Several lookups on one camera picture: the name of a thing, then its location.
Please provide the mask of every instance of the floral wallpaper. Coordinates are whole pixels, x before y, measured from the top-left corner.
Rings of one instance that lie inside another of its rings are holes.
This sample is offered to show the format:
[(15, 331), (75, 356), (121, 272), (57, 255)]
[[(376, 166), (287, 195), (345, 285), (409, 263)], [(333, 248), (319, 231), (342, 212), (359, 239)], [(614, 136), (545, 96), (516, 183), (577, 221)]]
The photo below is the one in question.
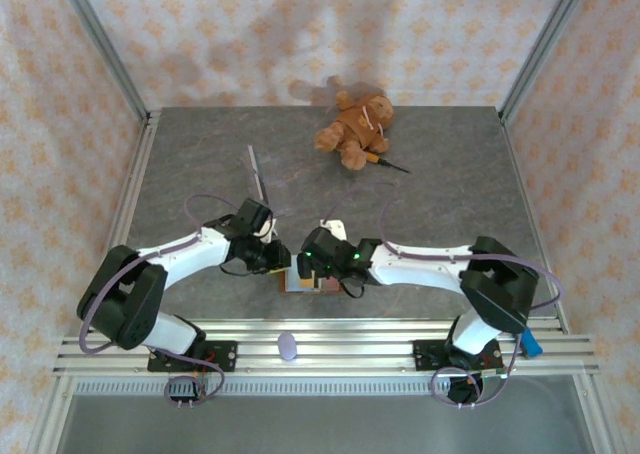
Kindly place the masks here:
[(640, 0), (583, 0), (510, 126), (576, 332), (640, 452)]
[(137, 121), (67, 0), (0, 0), (0, 452), (24, 452)]
[(91, 0), (148, 109), (500, 106), (557, 0)]

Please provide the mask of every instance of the glass panel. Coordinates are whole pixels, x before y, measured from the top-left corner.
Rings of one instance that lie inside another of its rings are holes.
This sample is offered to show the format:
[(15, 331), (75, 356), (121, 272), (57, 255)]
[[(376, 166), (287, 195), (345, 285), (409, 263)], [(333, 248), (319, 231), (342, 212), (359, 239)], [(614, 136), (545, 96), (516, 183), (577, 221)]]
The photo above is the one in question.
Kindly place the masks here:
[(511, 379), (458, 410), (424, 396), (224, 395), (194, 409), (160, 397), (75, 396), (59, 453), (593, 452), (571, 377)]

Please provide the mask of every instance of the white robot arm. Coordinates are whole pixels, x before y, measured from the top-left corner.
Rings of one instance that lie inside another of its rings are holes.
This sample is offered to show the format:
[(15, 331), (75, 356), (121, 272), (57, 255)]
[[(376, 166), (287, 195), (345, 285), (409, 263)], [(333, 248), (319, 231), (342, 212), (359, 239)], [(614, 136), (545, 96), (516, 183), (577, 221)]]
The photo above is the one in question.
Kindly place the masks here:
[[(208, 267), (241, 259), (247, 270), (263, 274), (291, 264), (280, 240), (272, 240), (275, 220), (269, 208), (247, 199), (238, 212), (204, 225), (197, 233), (167, 244), (133, 250), (112, 248), (81, 299), (77, 314), (85, 320), (107, 283), (122, 269), (138, 263), (99, 299), (91, 326), (122, 349), (143, 345), (152, 350), (198, 357), (204, 337), (196, 326), (160, 312), (164, 291)], [(128, 292), (124, 286), (130, 286)]]
[(452, 349), (462, 353), (477, 355), (501, 332), (519, 334), (526, 329), (537, 273), (499, 261), (454, 261), (474, 253), (513, 255), (495, 239), (479, 237), (474, 245), (444, 249), (389, 245), (392, 250), (378, 239), (363, 239), (354, 246), (346, 240), (341, 221), (328, 221), (304, 241), (298, 272), (301, 278), (334, 277), (347, 293), (348, 285), (364, 292), (365, 285), (413, 284), (462, 294), (473, 308), (449, 333)]

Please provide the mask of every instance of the blue object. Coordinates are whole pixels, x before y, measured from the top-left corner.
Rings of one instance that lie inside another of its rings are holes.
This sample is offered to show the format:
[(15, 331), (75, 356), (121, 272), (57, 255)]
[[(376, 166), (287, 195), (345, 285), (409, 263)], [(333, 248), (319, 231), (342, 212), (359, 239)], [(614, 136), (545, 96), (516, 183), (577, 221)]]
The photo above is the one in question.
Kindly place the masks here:
[(540, 347), (540, 344), (538, 344), (538, 341), (536, 341), (535, 337), (533, 337), (533, 334), (531, 334), (531, 329), (529, 329), (528, 327), (522, 334), (522, 341), (520, 342), (520, 346), (522, 347), (522, 353), (529, 359), (538, 357), (544, 352)]
[(285, 361), (292, 361), (298, 355), (296, 338), (290, 332), (283, 332), (278, 336), (278, 352)]

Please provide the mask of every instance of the cable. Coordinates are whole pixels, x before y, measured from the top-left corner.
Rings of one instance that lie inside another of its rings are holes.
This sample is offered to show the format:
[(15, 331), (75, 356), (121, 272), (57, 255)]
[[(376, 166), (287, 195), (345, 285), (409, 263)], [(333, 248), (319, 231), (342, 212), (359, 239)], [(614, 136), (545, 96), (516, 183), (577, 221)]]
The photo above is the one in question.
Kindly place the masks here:
[(273, 211), (269, 209), (269, 229), (267, 229), (267, 232), (265, 232), (263, 235), (256, 236), (256, 239), (264, 239), (269, 234), (271, 234), (272, 230), (273, 230)]
[(177, 244), (172, 247), (167, 247), (165, 249), (159, 250), (158, 252), (154, 252), (154, 253), (147, 254), (145, 256), (138, 257), (133, 262), (131, 262), (130, 264), (127, 264), (118, 272), (116, 272), (116, 274), (111, 279), (109, 279), (109, 281), (98, 292), (98, 295), (89, 306), (89, 310), (85, 314), (84, 320), (82, 321), (82, 327), (80, 328), (80, 335), (78, 336), (78, 344), (80, 345), (80, 349), (82, 350), (82, 352), (90, 355), (98, 354), (99, 352), (102, 352), (105, 349), (108, 349), (115, 345), (113, 342), (107, 342), (96, 348), (90, 348), (87, 345), (87, 335), (89, 334), (91, 321), (93, 321), (93, 318), (96, 315), (96, 312), (98, 311), (98, 307), (100, 307), (100, 304), (102, 303), (104, 298), (107, 297), (107, 294), (109, 293), (109, 291), (111, 291), (111, 289), (113, 289), (113, 287), (118, 282), (120, 282), (120, 279), (122, 279), (128, 272), (132, 271), (137, 266), (139, 266), (145, 261), (148, 261), (149, 259), (164, 256), (165, 254), (172, 254), (174, 252), (190, 247), (200, 240), (200, 238), (202, 237), (202, 224), (189, 211), (189, 203), (196, 198), (216, 199), (220, 202), (224, 202), (228, 206), (231, 206), (235, 210), (238, 210), (238, 208), (233, 204), (231, 204), (229, 201), (222, 199), (221, 197), (215, 196), (213, 194), (194, 194), (193, 196), (190, 196), (187, 199), (185, 199), (184, 203), (182, 204), (182, 208), (184, 210), (184, 213), (189, 218), (189, 220), (191, 220), (191, 222), (196, 227), (196, 230), (197, 230), (196, 234), (191, 239), (188, 239), (183, 243)]
[(347, 289), (347, 286), (345, 286), (342, 281), (338, 281), (338, 283), (340, 284), (340, 287), (344, 289), (344, 292), (347, 293), (347, 296), (351, 297), (352, 299), (361, 299), (362, 296), (364, 296), (364, 286), (360, 286), (360, 295), (355, 296), (349, 289)]
[[(166, 351), (164, 349), (157, 349), (157, 351), (161, 354), (164, 354), (165, 356), (168, 357), (172, 357), (174, 359), (177, 359), (179, 361), (184, 361), (184, 362), (189, 362), (191, 364), (198, 364), (200, 366), (204, 366), (204, 367), (208, 367), (210, 369), (213, 369), (214, 371), (216, 371), (218, 374), (220, 374), (220, 382), (218, 382), (218, 385), (216, 386), (216, 388), (211, 391), (209, 394), (204, 395), (203, 397), (199, 398), (196, 401), (189, 401), (189, 406), (193, 407), (193, 406), (199, 406), (200, 404), (203, 404), (209, 400), (211, 400), (211, 398), (213, 396), (215, 396), (218, 392), (220, 392), (220, 389), (222, 389), (222, 386), (224, 386), (224, 381), (225, 381), (225, 375), (224, 375), (224, 371), (222, 369), (220, 369), (219, 366), (217, 366), (216, 364), (214, 364), (213, 362), (209, 362), (209, 361), (203, 361), (202, 359), (195, 359), (193, 357), (188, 357), (188, 356), (183, 356), (180, 354), (174, 354), (173, 352), (170, 351)], [(192, 382), (195, 382), (198, 387), (200, 388), (200, 392), (206, 392), (204, 383), (202, 381), (200, 381), (199, 379), (197, 379), (196, 377), (193, 376), (187, 376), (187, 375), (182, 375), (182, 376), (176, 376), (176, 377), (172, 377), (167, 381), (167, 384), (164, 386), (164, 397), (172, 404), (180, 407), (181, 406), (181, 402), (180, 401), (174, 401), (173, 399), (171, 399), (171, 395), (169, 394), (169, 391), (171, 389), (171, 386), (173, 384), (175, 384), (177, 381), (180, 380), (190, 380)]]
[(442, 371), (446, 369), (455, 369), (455, 370), (458, 370), (459, 372), (462, 372), (464, 375), (467, 376), (467, 378), (471, 379), (471, 382), (473, 383), (476, 389), (476, 394), (478, 394), (478, 398), (480, 397), (480, 388), (478, 387), (478, 383), (476, 382), (475, 378), (469, 373), (469, 371), (466, 371), (465, 369), (462, 369), (460, 367), (453, 367), (453, 366), (441, 367), (440, 369), (438, 369), (436, 372), (433, 373), (433, 375), (431, 376), (431, 379), (429, 380), (429, 390), (431, 391), (431, 396), (436, 401), (439, 401), (442, 404), (445, 404), (451, 407), (456, 407), (458, 409), (462, 409), (462, 408), (473, 409), (476, 406), (484, 406), (485, 404), (489, 404), (491, 401), (494, 401), (500, 394), (502, 394), (502, 391), (504, 391), (504, 388), (507, 385), (507, 381), (509, 380), (509, 377), (511, 377), (511, 371), (513, 371), (513, 366), (516, 363), (516, 357), (518, 355), (518, 351), (520, 350), (521, 341), (522, 341), (522, 336), (518, 335), (516, 337), (515, 347), (513, 348), (513, 356), (511, 356), (511, 361), (509, 362), (509, 366), (507, 367), (507, 377), (502, 381), (502, 383), (498, 386), (495, 392), (488, 399), (479, 400), (478, 402), (471, 402), (469, 404), (458, 404), (455, 402), (445, 401), (444, 400), (445, 398), (442, 398), (436, 395), (435, 387), (436, 387), (436, 379), (438, 378), (438, 376), (442, 374)]
[(344, 193), (344, 195), (342, 196), (342, 199), (340, 199), (340, 201), (338, 201), (336, 204), (333, 205), (333, 207), (331, 209), (329, 209), (329, 212), (327, 212), (327, 215), (324, 216), (324, 219), (322, 220), (322, 223), (325, 224), (329, 220), (329, 218), (333, 215), (335, 210), (338, 209), (338, 207), (340, 207), (342, 205), (344, 200), (347, 199), (352, 192), (357, 191), (359, 189), (362, 189), (363, 187), (370, 187), (370, 186), (398, 187), (398, 183), (397, 182), (391, 182), (391, 181), (374, 181), (374, 182), (369, 182), (369, 183), (366, 183), (366, 184), (363, 183), (363, 182), (360, 182), (358, 184), (354, 184), (349, 189), (347, 189), (347, 192)]
[[(154, 252), (154, 253), (147, 254), (145, 256), (138, 257), (137, 259), (135, 259), (131, 263), (129, 263), (126, 266), (124, 266), (118, 272), (116, 272), (116, 274), (111, 279), (109, 279), (109, 281), (102, 287), (102, 289), (100, 289), (100, 291), (96, 295), (95, 299), (93, 300), (93, 302), (89, 306), (89, 310), (85, 314), (84, 319), (82, 321), (82, 327), (80, 328), (80, 334), (78, 336), (78, 344), (80, 345), (80, 349), (82, 350), (82, 352), (84, 352), (85, 354), (88, 354), (88, 355), (94, 355), (94, 354), (98, 354), (99, 352), (104, 351), (105, 349), (108, 349), (110, 347), (115, 346), (114, 342), (107, 342), (107, 343), (102, 344), (101, 346), (98, 346), (96, 348), (91, 348), (91, 347), (89, 347), (87, 345), (87, 335), (89, 334), (89, 329), (91, 328), (91, 321), (93, 321), (93, 318), (96, 315), (96, 312), (98, 311), (98, 307), (100, 307), (100, 304), (102, 303), (102, 301), (104, 301), (104, 298), (107, 296), (109, 291), (111, 291), (111, 289), (118, 282), (120, 282), (120, 280), (128, 272), (132, 271), (137, 266), (139, 266), (140, 264), (142, 264), (145, 261), (148, 261), (149, 259), (153, 259), (155, 257), (164, 256), (166, 254), (172, 254), (174, 252), (177, 252), (177, 251), (180, 251), (180, 250), (185, 249), (187, 247), (190, 247), (190, 246), (194, 245), (195, 243), (197, 243), (200, 240), (200, 238), (202, 237), (202, 224), (189, 211), (189, 203), (192, 200), (197, 199), (197, 198), (215, 199), (217, 201), (220, 201), (220, 202), (223, 202), (223, 203), (227, 204), (228, 206), (232, 207), (236, 211), (238, 210), (238, 208), (235, 205), (233, 205), (232, 203), (230, 203), (229, 201), (227, 201), (227, 200), (225, 200), (225, 199), (223, 199), (221, 197), (218, 197), (216, 195), (213, 195), (213, 194), (194, 194), (194, 195), (188, 197), (187, 199), (185, 199), (184, 203), (182, 205), (182, 208), (184, 210), (184, 213), (189, 218), (189, 220), (196, 227), (196, 234), (192, 238), (186, 240), (183, 243), (177, 244), (177, 245), (172, 246), (172, 247), (167, 247), (165, 249), (159, 250), (159, 251)], [(181, 361), (190, 362), (192, 364), (199, 364), (199, 365), (203, 365), (203, 366), (206, 366), (206, 367), (210, 367), (210, 368), (212, 368), (213, 370), (217, 371), (220, 374), (220, 383), (218, 384), (218, 387), (216, 387), (211, 393), (205, 395), (202, 399), (199, 399), (199, 400), (197, 400), (197, 401), (195, 401), (193, 403), (190, 403), (191, 405), (199, 405), (199, 404), (202, 404), (203, 402), (206, 402), (207, 400), (211, 399), (211, 397), (213, 397), (220, 389), (222, 389), (222, 386), (224, 384), (224, 372), (222, 371), (222, 369), (220, 369), (215, 364), (213, 364), (211, 362), (201, 361), (199, 359), (195, 359), (195, 358), (191, 358), (191, 357), (187, 357), (187, 356), (182, 356), (180, 354), (174, 354), (172, 352), (165, 351), (163, 349), (158, 349), (158, 352), (162, 352), (166, 356), (170, 356), (170, 357), (173, 357), (173, 358), (181, 360)], [(201, 389), (201, 392), (205, 392), (204, 385), (198, 379), (194, 379), (191, 376), (177, 376), (177, 377), (174, 377), (172, 379), (169, 379), (169, 381), (167, 382), (167, 385), (165, 386), (165, 389), (164, 389), (165, 397), (167, 397), (167, 399), (170, 402), (174, 402), (169, 396), (169, 389), (171, 388), (171, 385), (173, 383), (175, 383), (177, 380), (184, 379), (186, 377), (189, 377), (193, 382), (196, 382), (199, 385), (199, 387)]]
[(220, 270), (222, 272), (224, 272), (227, 276), (235, 276), (235, 277), (247, 277), (250, 276), (251, 274), (253, 274), (253, 272), (251, 271), (247, 271), (247, 272), (231, 272), (231, 271), (227, 271), (224, 267), (222, 267), (223, 264), (220, 264), (218, 267), (220, 268)]
[(562, 282), (560, 282), (560, 279), (558, 279), (552, 272), (548, 271), (544, 267), (539, 266), (534, 262), (528, 261), (526, 259), (522, 259), (517, 256), (507, 256), (505, 254), (469, 254), (465, 256), (445, 256), (445, 255), (438, 256), (438, 255), (426, 255), (426, 254), (412, 254), (409, 252), (398, 251), (395, 247), (391, 245), (391, 243), (387, 239), (387, 236), (385, 235), (384, 228), (383, 228), (384, 215), (387, 212), (387, 208), (389, 207), (389, 205), (391, 205), (391, 203), (394, 200), (395, 199), (393, 198), (389, 199), (385, 203), (382, 210), (380, 211), (380, 215), (378, 216), (378, 232), (380, 233), (380, 239), (382, 240), (382, 244), (384, 244), (384, 247), (386, 247), (391, 253), (395, 254), (396, 256), (404, 257), (406, 259), (416, 259), (419, 261), (440, 261), (440, 262), (451, 262), (454, 264), (456, 261), (471, 261), (471, 260), (501, 261), (501, 262), (512, 262), (514, 264), (519, 264), (521, 266), (528, 267), (529, 269), (533, 269), (538, 274), (542, 274), (543, 276), (551, 280), (555, 285), (556, 291), (557, 291), (557, 294), (555, 297), (549, 299), (548, 301), (544, 301), (539, 304), (535, 304), (531, 306), (531, 310), (540, 309), (541, 307), (546, 307), (552, 304), (556, 304), (565, 296), (566, 291), (564, 286), (562, 285)]
[[(372, 183), (373, 185), (389, 185), (392, 187), (397, 187), (397, 183), (395, 182), (375, 182)], [(333, 215), (334, 211), (342, 204), (342, 202), (344, 201), (344, 199), (346, 197), (349, 196), (349, 194), (354, 191), (357, 188), (363, 187), (364, 185), (367, 184), (356, 184), (354, 186), (352, 186), (350, 189), (347, 190), (347, 192), (345, 193), (345, 195), (343, 196), (343, 198), (336, 203), (327, 213), (327, 215), (325, 216), (323, 223), (326, 223), (329, 220), (329, 217), (331, 217), (331, 215)], [(554, 284), (554, 286), (556, 287), (556, 292), (557, 294), (547, 300), (547, 301), (543, 301), (541, 303), (535, 304), (533, 306), (531, 306), (531, 310), (535, 310), (535, 309), (540, 309), (542, 307), (546, 307), (549, 305), (553, 305), (556, 304), (558, 301), (560, 301), (566, 294), (565, 288), (562, 285), (562, 282), (560, 281), (560, 279), (558, 279), (558, 277), (556, 277), (552, 272), (550, 272), (549, 270), (543, 268), (542, 266), (539, 266), (536, 263), (533, 263), (531, 261), (528, 261), (526, 259), (522, 259), (516, 256), (508, 256), (508, 255), (504, 255), (504, 254), (469, 254), (469, 255), (465, 255), (465, 256), (438, 256), (438, 255), (425, 255), (425, 254), (412, 254), (412, 253), (408, 253), (408, 252), (401, 252), (399, 250), (397, 250), (395, 247), (393, 247), (391, 245), (391, 243), (389, 242), (389, 240), (387, 239), (385, 232), (384, 232), (384, 228), (383, 228), (383, 220), (384, 220), (384, 215), (387, 211), (387, 208), (389, 207), (389, 205), (391, 205), (391, 203), (395, 200), (394, 197), (390, 197), (387, 202), (385, 203), (385, 205), (383, 206), (382, 210), (380, 211), (380, 214), (378, 216), (378, 232), (380, 234), (380, 239), (382, 240), (383, 245), (393, 254), (395, 254), (398, 257), (404, 257), (407, 259), (416, 259), (416, 260), (422, 260), (422, 261), (440, 261), (440, 262), (451, 262), (451, 263), (456, 263), (457, 261), (470, 261), (470, 260), (484, 260), (484, 261), (501, 261), (501, 262), (511, 262), (514, 264), (519, 264), (521, 266), (527, 267), (529, 269), (533, 269), (534, 271), (536, 271), (538, 274), (541, 274), (545, 277), (547, 277), (549, 280), (551, 280)], [(471, 403), (471, 404), (456, 404), (456, 403), (452, 403), (452, 402), (447, 402), (445, 400), (443, 400), (442, 398), (440, 398), (439, 396), (437, 396), (435, 394), (435, 382), (436, 379), (438, 378), (438, 376), (440, 374), (442, 374), (443, 370), (445, 369), (452, 369), (452, 367), (447, 367), (447, 368), (441, 368), (438, 369), (433, 376), (431, 377), (431, 380), (429, 381), (429, 386), (432, 392), (433, 397), (440, 401), (443, 402), (444, 404), (450, 405), (450, 406), (454, 406), (454, 407), (458, 407), (458, 408), (462, 408), (462, 407), (475, 407), (475, 406), (481, 406), (481, 405), (485, 405), (491, 401), (493, 401), (494, 399), (496, 399), (504, 390), (505, 385), (507, 384), (507, 381), (509, 379), (509, 376), (511, 375), (511, 371), (513, 370), (513, 366), (515, 364), (515, 360), (516, 360), (516, 356), (518, 354), (518, 350), (520, 349), (520, 344), (522, 341), (522, 336), (518, 335), (516, 337), (516, 345), (513, 351), (513, 356), (511, 357), (511, 361), (509, 363), (509, 366), (507, 368), (507, 378), (504, 380), (504, 382), (498, 387), (498, 389), (493, 393), (493, 395), (491, 397), (489, 397), (488, 399), (476, 402), (476, 403)], [(473, 376), (471, 376), (471, 374), (461, 368), (453, 368), (455, 370), (459, 370), (461, 372), (463, 372), (469, 379), (471, 379), (474, 388), (476, 389), (476, 393), (478, 394), (479, 397), (479, 387), (478, 384), (476, 382), (476, 380), (473, 378)]]

